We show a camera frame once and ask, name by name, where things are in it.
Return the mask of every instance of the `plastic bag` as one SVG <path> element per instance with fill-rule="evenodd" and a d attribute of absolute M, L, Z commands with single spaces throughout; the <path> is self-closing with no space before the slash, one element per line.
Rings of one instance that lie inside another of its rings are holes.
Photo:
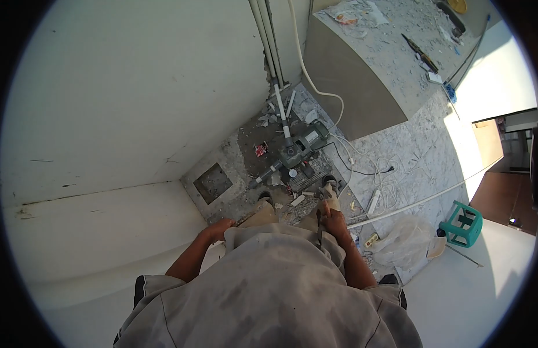
<path fill-rule="evenodd" d="M 356 4 L 342 1 L 335 6 L 329 6 L 324 11 L 341 24 L 344 34 L 354 38 L 364 38 L 368 32 L 365 30 L 361 10 L 355 8 Z"/>
<path fill-rule="evenodd" d="M 406 270 L 426 257 L 429 242 L 434 237 L 433 226 L 427 220 L 404 215 L 385 238 L 373 243 L 368 250 L 373 252 L 377 263 Z"/>
<path fill-rule="evenodd" d="M 345 1 L 339 2 L 335 6 L 329 6 L 325 12 L 340 24 L 355 24 L 358 22 L 356 10 Z"/>

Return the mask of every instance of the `floor drain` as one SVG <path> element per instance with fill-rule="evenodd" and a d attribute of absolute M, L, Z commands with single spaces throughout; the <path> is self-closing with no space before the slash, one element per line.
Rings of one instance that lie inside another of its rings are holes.
<path fill-rule="evenodd" d="M 232 182 L 224 173 L 221 166 L 215 163 L 194 181 L 194 186 L 205 202 L 211 204 L 232 186 Z"/>

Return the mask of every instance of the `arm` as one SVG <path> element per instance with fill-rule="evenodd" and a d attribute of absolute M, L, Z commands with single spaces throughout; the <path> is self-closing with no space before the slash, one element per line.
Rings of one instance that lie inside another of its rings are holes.
<path fill-rule="evenodd" d="M 199 275 L 207 248 L 217 240 L 224 240 L 224 231 L 232 226 L 234 220 L 221 219 L 200 232 L 190 246 L 168 269 L 166 276 L 191 282 Z"/>
<path fill-rule="evenodd" d="M 346 284 L 357 289 L 376 286 L 377 281 L 375 280 L 375 277 L 363 260 L 362 255 L 358 251 L 358 248 L 356 248 L 356 244 L 348 232 L 344 215 L 342 215 L 342 212 L 336 211 L 335 209 L 329 209 L 326 202 L 323 205 L 326 210 L 325 215 L 327 218 L 324 219 L 322 223 L 326 227 L 327 232 L 335 237 L 339 247 L 346 252 L 346 257 L 344 259 L 344 277 L 346 279 Z"/>

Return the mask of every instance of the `khaki pants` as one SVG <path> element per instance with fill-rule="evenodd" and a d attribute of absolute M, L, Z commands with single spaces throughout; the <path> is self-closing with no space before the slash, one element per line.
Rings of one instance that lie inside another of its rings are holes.
<path fill-rule="evenodd" d="M 327 190 L 331 194 L 331 198 L 327 199 L 327 204 L 330 209 L 335 209 L 336 211 L 340 211 L 339 207 L 339 200 L 337 199 L 337 194 L 335 191 L 333 191 L 331 184 L 327 184 L 324 187 L 325 190 Z M 323 213 L 323 201 L 319 202 L 317 206 L 312 210 L 309 214 L 304 216 L 300 222 L 295 225 L 295 227 L 300 227 L 303 229 L 307 229 L 309 231 L 312 231 L 314 233 L 317 233 L 317 210 L 321 210 Z M 240 226 L 240 228 L 246 228 L 246 227 L 254 227 L 254 226 L 261 226 L 268 223 L 273 222 L 279 222 L 279 217 L 275 215 L 275 209 L 273 209 L 273 206 L 269 204 L 266 198 L 260 199 L 256 206 L 253 208 L 254 211 L 257 211 L 251 218 L 244 221 Z M 329 233 L 324 233 L 324 237 L 335 240 L 333 236 L 331 236 Z"/>

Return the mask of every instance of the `screwdriver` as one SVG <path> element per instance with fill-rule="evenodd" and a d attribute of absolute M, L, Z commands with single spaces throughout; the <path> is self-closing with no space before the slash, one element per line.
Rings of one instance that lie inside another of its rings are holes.
<path fill-rule="evenodd" d="M 411 39 L 407 38 L 406 36 L 404 36 L 404 34 L 401 34 L 403 36 L 403 38 L 406 40 L 406 42 L 408 43 L 408 45 L 410 46 L 410 48 L 412 48 L 412 50 L 416 53 L 418 53 L 420 55 L 420 58 L 421 60 L 426 63 L 427 66 L 429 66 L 429 68 L 432 70 L 433 73 L 438 73 L 439 72 L 439 69 L 437 69 L 437 66 L 435 66 L 435 64 L 433 64 L 432 60 L 428 57 L 428 55 L 426 55 L 424 52 L 422 52 L 422 50 L 420 49 L 420 47 L 418 47 L 418 45 L 416 45 L 414 43 L 414 41 L 412 41 Z"/>

